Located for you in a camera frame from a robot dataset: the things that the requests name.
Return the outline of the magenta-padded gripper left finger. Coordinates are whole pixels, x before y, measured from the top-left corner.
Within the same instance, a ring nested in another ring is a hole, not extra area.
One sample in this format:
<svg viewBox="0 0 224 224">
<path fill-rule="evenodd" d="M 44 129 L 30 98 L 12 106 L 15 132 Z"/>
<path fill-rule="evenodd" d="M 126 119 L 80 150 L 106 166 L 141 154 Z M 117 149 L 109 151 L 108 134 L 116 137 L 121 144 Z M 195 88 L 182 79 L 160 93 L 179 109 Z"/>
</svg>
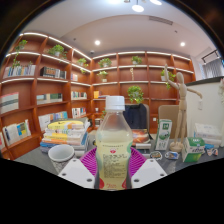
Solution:
<svg viewBox="0 0 224 224">
<path fill-rule="evenodd" d="M 78 186 L 93 189 L 97 176 L 95 152 L 96 149 L 92 149 L 80 159 L 71 159 L 58 176 Z"/>
</svg>

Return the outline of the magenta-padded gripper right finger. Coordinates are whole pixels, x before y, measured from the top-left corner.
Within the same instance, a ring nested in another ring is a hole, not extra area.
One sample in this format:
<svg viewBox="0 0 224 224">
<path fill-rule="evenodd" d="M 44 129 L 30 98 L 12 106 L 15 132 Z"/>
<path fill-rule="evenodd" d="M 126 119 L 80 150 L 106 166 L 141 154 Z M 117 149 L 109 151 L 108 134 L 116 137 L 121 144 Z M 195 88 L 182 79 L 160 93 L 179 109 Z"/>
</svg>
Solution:
<svg viewBox="0 0 224 224">
<path fill-rule="evenodd" d="M 155 159 L 146 159 L 132 148 L 128 165 L 128 175 L 132 189 L 141 188 L 166 176 L 166 172 Z"/>
</svg>

